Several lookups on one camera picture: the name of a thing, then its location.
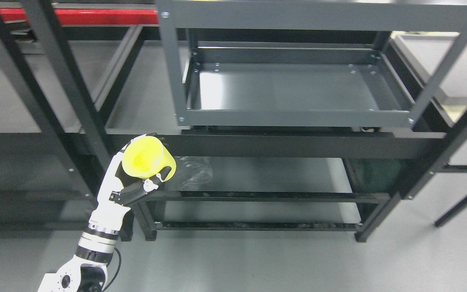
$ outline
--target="black cable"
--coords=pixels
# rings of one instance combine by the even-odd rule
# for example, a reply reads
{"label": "black cable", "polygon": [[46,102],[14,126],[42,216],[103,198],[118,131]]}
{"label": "black cable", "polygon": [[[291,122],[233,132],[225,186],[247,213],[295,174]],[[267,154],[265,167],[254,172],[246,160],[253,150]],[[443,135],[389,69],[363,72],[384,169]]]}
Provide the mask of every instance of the black cable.
{"label": "black cable", "polygon": [[116,253],[118,255],[118,268],[116,268],[115,275],[113,276],[111,281],[109,281],[109,284],[102,290],[102,292],[107,290],[107,288],[109,288],[109,286],[111,286],[111,284],[113,284],[113,281],[115,281],[116,277],[118,276],[118,272],[120,272],[120,267],[122,266],[122,255],[120,254],[120,251],[116,247],[115,247],[115,251],[116,251]]}

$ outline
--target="shelf frame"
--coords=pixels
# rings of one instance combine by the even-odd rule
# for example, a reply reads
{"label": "shelf frame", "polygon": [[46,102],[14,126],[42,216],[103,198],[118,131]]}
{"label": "shelf frame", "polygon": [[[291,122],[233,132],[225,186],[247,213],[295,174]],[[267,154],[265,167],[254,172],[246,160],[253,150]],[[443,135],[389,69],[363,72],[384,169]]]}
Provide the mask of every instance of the shelf frame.
{"label": "shelf frame", "polygon": [[[352,126],[352,127],[406,127],[413,128],[430,104],[433,94],[467,44],[467,2],[346,2],[324,1],[286,2],[226,0],[203,2],[197,0],[158,0],[160,30],[169,68],[169,78],[174,99],[174,107],[180,126],[219,125],[219,126]],[[409,15],[408,18],[397,17]],[[243,20],[231,17],[243,15]],[[178,28],[188,30],[191,55],[187,71],[180,72],[178,55]],[[390,31],[454,31],[460,35],[439,65],[430,81],[419,93],[411,98],[413,105],[397,111],[374,110],[231,110],[194,109],[191,100],[199,90],[201,59],[220,63],[226,61],[267,62],[307,62],[325,53],[320,60],[339,58],[340,63],[352,57],[343,53],[343,48],[335,50],[278,50],[254,49],[249,54],[239,54],[239,48],[206,51],[199,45],[193,29],[248,29],[248,30],[365,30],[377,31],[372,49],[363,59],[373,65],[383,58],[388,46]]]}

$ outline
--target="white robotic arm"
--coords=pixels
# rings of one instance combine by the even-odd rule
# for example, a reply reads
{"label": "white robotic arm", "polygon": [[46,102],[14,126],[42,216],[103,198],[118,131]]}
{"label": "white robotic arm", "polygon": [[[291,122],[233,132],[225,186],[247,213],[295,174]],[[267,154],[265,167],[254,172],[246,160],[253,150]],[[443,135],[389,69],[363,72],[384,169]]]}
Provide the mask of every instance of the white robotic arm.
{"label": "white robotic arm", "polygon": [[126,149],[146,136],[132,139],[111,159],[98,192],[98,207],[91,213],[75,255],[57,273],[45,274],[38,292],[101,292],[106,287],[106,267],[113,256],[124,215],[131,209],[130,205],[157,190],[176,170],[175,164],[158,163],[157,173],[150,178],[126,174],[122,167]]}

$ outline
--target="red beam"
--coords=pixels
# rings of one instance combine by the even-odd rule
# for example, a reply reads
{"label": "red beam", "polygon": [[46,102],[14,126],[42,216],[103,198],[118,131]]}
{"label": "red beam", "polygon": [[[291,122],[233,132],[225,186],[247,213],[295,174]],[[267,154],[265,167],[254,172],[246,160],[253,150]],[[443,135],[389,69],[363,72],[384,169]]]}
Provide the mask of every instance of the red beam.
{"label": "red beam", "polygon": [[[158,24],[154,9],[55,9],[63,25],[91,24]],[[26,13],[22,8],[0,8],[4,21],[23,20]]]}

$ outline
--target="shelf tray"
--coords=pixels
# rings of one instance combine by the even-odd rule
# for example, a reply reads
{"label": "shelf tray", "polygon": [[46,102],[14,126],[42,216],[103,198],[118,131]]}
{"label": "shelf tray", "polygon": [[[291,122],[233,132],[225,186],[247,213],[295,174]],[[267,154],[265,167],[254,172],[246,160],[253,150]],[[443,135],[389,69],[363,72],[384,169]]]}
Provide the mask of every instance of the shelf tray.
{"label": "shelf tray", "polygon": [[193,125],[400,127],[411,107],[384,61],[202,63],[191,70]]}

